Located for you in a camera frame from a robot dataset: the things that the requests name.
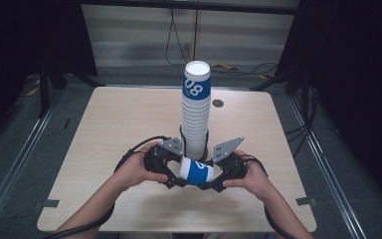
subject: gray floor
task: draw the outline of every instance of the gray floor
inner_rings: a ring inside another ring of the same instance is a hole
[[[99,68],[98,80],[113,85],[180,86],[183,69],[184,66]],[[257,75],[212,75],[214,87],[247,89],[262,81]],[[267,92],[272,95],[284,131],[287,131],[299,124],[284,87],[285,84],[273,85]],[[0,130],[0,184],[38,120],[40,96],[25,97],[30,88],[31,83],[26,84],[25,91]],[[69,77],[67,88],[62,92],[46,128],[0,212],[0,238],[41,238],[47,235],[37,229],[41,209],[35,207],[35,204],[47,199],[92,93],[93,88]],[[354,158],[344,140],[338,137],[321,104],[318,105],[313,131],[355,211],[365,238],[382,238],[382,192],[368,171]],[[289,144],[291,151],[296,150],[300,140],[301,137]],[[294,160],[307,196],[316,202],[312,206],[317,222],[314,236],[356,238],[348,230],[307,143]],[[98,238],[116,238],[116,235],[100,233]]]

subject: hand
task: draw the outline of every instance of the hand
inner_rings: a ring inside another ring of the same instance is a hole
[[[235,149],[234,153],[241,156],[242,159],[248,159],[243,151]],[[269,181],[265,172],[259,166],[258,163],[249,161],[247,162],[248,172],[247,175],[242,179],[231,179],[223,182],[225,187],[242,187],[247,189],[249,192],[256,195],[259,199],[263,200],[272,189],[275,187]]]
[[[129,187],[140,184],[145,180],[165,182],[168,177],[161,173],[154,173],[147,171],[144,167],[144,154],[147,153],[152,147],[157,146],[159,142],[154,141],[143,146],[138,152],[130,156],[123,166],[112,176],[118,187],[123,191]]]

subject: silver metal bracket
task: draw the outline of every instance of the silver metal bracket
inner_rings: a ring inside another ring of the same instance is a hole
[[[159,143],[159,146],[164,149],[175,153],[178,156],[182,156],[182,143],[179,137],[169,138]]]
[[[213,162],[218,163],[227,158],[242,141],[244,141],[244,138],[241,136],[215,145],[213,149]]]

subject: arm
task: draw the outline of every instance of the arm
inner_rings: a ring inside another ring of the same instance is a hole
[[[235,153],[244,155],[237,149]],[[276,224],[286,233],[298,239],[313,238],[256,162],[248,162],[248,172],[244,178],[226,180],[223,185],[225,187],[243,187],[253,193],[263,201]]]
[[[158,142],[148,143],[140,151],[148,152],[157,144]],[[141,152],[133,154],[73,216],[58,228],[57,232],[97,221],[109,211],[117,197],[129,187],[138,185],[145,180],[166,181],[166,175],[145,170],[144,154]],[[95,228],[67,238],[95,238],[97,232],[98,228]]]

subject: person's right hand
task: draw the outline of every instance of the person's right hand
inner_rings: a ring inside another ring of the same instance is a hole
[[[239,156],[243,155],[242,159],[248,159],[243,151],[235,149],[235,153]],[[258,163],[249,161],[247,166],[248,172],[244,178],[225,180],[223,185],[225,187],[242,187],[256,195],[260,200],[265,199],[272,190],[275,190],[275,187]]]

